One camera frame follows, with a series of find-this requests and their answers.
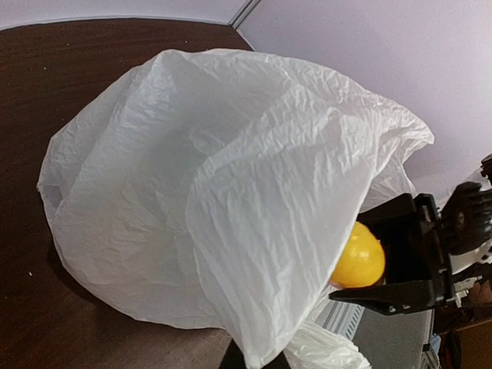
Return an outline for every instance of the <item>plastic bag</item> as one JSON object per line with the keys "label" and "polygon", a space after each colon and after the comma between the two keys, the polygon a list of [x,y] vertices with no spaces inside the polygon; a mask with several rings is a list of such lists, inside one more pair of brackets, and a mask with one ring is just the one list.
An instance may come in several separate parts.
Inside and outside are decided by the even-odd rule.
{"label": "plastic bag", "polygon": [[329,68],[167,51],[51,139],[38,189],[91,293],[138,320],[223,327],[258,368],[314,306],[373,179],[432,140]]}
{"label": "plastic bag", "polygon": [[311,322],[301,325],[285,356],[292,369],[371,369],[347,338]]}

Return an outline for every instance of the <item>wooden table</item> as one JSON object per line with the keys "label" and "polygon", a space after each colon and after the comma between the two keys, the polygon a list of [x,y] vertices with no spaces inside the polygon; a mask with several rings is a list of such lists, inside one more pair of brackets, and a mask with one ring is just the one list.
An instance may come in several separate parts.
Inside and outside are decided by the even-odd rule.
{"label": "wooden table", "polygon": [[226,26],[97,20],[0,32],[0,367],[218,367],[228,337],[133,321],[61,266],[36,182],[49,138],[162,50],[249,49]]}

